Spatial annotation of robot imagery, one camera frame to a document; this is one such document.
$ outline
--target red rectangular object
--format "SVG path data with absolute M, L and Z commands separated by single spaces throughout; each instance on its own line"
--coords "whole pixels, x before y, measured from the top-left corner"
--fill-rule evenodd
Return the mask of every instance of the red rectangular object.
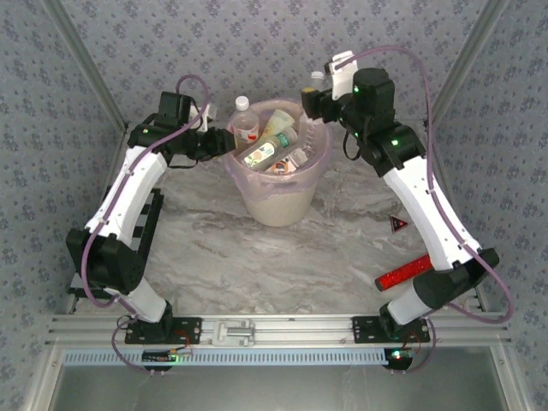
M 379 291 L 385 291 L 397 284 L 409 280 L 409 278 L 416 277 L 425 271 L 431 270 L 432 268 L 432 263 L 430 262 L 428 254 L 423 255 L 422 257 L 377 278 L 375 280 L 375 285 Z

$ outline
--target white bottle cap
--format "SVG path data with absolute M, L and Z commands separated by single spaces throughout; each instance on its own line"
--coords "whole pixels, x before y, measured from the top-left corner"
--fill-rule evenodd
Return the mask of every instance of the white bottle cap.
M 239 111 L 244 111 L 249 108 L 249 98 L 246 96 L 240 96 L 236 98 L 236 109 Z
M 325 78 L 325 74 L 321 71 L 313 71 L 310 74 L 310 78 L 313 80 L 323 80 Z

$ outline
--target warning sticker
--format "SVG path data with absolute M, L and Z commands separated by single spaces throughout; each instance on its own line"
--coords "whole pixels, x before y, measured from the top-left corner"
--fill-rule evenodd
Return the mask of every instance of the warning sticker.
M 390 226 L 392 227 L 392 234 L 397 233 L 400 229 L 405 229 L 409 225 L 408 222 L 403 221 L 396 216 L 390 216 Z

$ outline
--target translucent bucket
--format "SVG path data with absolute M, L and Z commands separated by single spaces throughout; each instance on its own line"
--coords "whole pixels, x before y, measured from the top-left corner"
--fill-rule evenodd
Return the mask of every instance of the translucent bucket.
M 287 99 L 266 100 L 251 104 L 250 108 L 259 115 L 260 131 L 276 109 L 289 113 L 295 119 L 295 128 L 300 126 L 303 113 L 300 104 Z M 316 124 L 314 130 L 312 158 L 302 168 L 287 175 L 274 176 L 248 169 L 235 159 L 241 150 L 224 156 L 224 166 L 240 190 L 247 211 L 258 222 L 271 227 L 284 227 L 296 223 L 307 214 L 333 145 L 329 126 Z

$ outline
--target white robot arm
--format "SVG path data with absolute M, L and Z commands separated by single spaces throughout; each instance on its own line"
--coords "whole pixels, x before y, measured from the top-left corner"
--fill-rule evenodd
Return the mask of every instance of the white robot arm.
M 427 184 L 426 150 L 413 129 L 395 120 L 394 82 L 381 68 L 358 69 L 355 60 L 341 64 L 353 55 L 346 51 L 325 65 L 331 75 L 331 89 L 309 87 L 301 98 L 310 118 L 338 121 L 356 138 L 360 157 L 396 193 L 426 244 L 433 270 L 417 276 L 400 297 L 380 309 L 381 322 L 390 333 L 441 308 L 483 280 L 486 270 L 466 246 L 490 267 L 498 264 L 498 256 L 492 248 L 481 250 L 434 177 L 433 190 L 462 243 L 451 233 Z
M 86 259 L 89 284 L 121 300 L 141 323 L 155 328 L 152 334 L 158 336 L 157 342 L 169 334 L 172 313 L 169 302 L 156 294 L 144 278 L 145 261 L 129 248 L 137 219 L 149 193 L 175 154 L 185 155 L 198 163 L 235 149 L 234 136 L 229 131 L 207 127 L 207 121 L 214 118 L 216 112 L 215 107 L 208 104 L 200 125 L 158 149 L 144 153 L 147 147 L 199 114 L 200 109 L 195 104 L 193 107 L 193 103 L 189 96 L 162 93 L 160 115 L 150 116 L 131 132 L 122 169 L 97 213 L 84 230 L 72 229 L 67 236 L 68 250 L 76 267 Z M 132 170 L 131 164 L 141 156 Z M 95 231 L 97 236 L 90 253 L 85 256 L 84 248 Z

